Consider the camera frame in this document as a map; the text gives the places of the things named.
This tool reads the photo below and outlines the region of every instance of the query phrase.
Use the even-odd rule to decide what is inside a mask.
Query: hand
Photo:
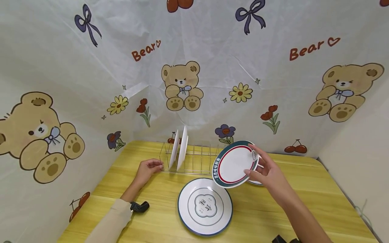
[[[139,164],[137,175],[132,182],[142,188],[154,173],[158,173],[163,168],[163,162],[158,159],[144,160]]]
[[[262,157],[259,160],[259,164],[264,167],[257,166],[255,171],[244,170],[244,173],[250,177],[250,180],[261,182],[281,207],[285,206],[290,200],[298,199],[297,194],[286,180],[281,169],[270,156],[255,145],[249,144],[249,147]]]

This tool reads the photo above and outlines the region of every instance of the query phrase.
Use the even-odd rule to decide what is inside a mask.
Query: white plate
[[[261,182],[257,182],[256,180],[248,180],[247,182],[250,182],[251,184],[254,184],[254,185],[263,185]]]
[[[237,187],[249,179],[244,169],[257,168],[259,155],[248,145],[249,141],[236,141],[225,147],[212,166],[212,179],[223,188]]]
[[[178,196],[177,208],[184,225],[200,236],[219,234],[232,219],[230,194],[208,178],[188,182]]]
[[[184,126],[184,133],[182,134],[180,154],[178,156],[178,162],[177,162],[177,171],[185,160],[187,145],[188,145],[188,131],[186,130],[186,126]]]
[[[179,135],[179,131],[177,129],[177,132],[175,133],[174,145],[173,145],[173,149],[172,149],[172,156],[170,157],[169,170],[173,167],[173,164],[175,162],[175,158],[177,157],[177,150],[178,150],[179,143],[180,143],[180,135]]]

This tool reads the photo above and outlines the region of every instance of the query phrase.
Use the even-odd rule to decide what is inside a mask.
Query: dish rack
[[[185,153],[185,160],[181,167],[177,170],[178,155],[180,154],[181,144],[176,155],[173,167],[169,170],[170,158],[172,156],[173,144],[163,143],[161,151],[159,152],[159,159],[167,161],[168,165],[164,167],[162,172],[166,173],[180,173],[193,175],[211,175],[211,168],[219,153],[226,147],[212,148],[206,146],[188,145]]]

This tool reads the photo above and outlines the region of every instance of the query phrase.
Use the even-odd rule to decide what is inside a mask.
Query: yellow tabletop
[[[119,198],[131,183],[140,161],[160,158],[167,167],[167,159],[170,159],[170,156],[166,154],[165,149],[161,151],[162,147],[162,143],[156,142],[129,143],[58,242],[84,242],[115,199]],[[194,154],[203,155],[187,155],[180,171],[209,170],[209,163],[213,162],[215,156],[204,155],[207,153],[206,148],[188,146],[188,153],[193,151]],[[216,152],[216,149],[212,149],[210,153]],[[278,154],[270,156],[280,166],[293,189],[333,242],[378,242],[321,163],[307,157]],[[265,243],[271,242],[278,234],[287,242],[296,238],[288,218],[268,191],[264,187],[249,183],[228,189],[234,212],[225,231],[210,238],[191,233],[179,218],[177,198],[186,183],[200,177],[211,178],[209,175],[165,172],[154,176],[136,199],[138,203],[148,201],[149,210],[144,214],[133,214],[118,242]]]

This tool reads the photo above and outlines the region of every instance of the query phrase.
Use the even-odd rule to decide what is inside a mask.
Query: person's arm
[[[244,172],[250,176],[250,180],[259,181],[267,188],[270,195],[285,211],[298,239],[302,243],[331,243],[328,235],[290,186],[278,165],[258,147],[254,145],[249,147],[262,157],[259,163],[264,168],[258,166],[256,171],[244,170]]]
[[[154,173],[160,172],[163,163],[157,159],[148,159],[139,164],[137,175],[125,190],[123,195],[115,201],[109,212],[97,224],[85,243],[115,243],[121,231],[131,220],[131,202],[134,201],[140,189],[149,181]]]

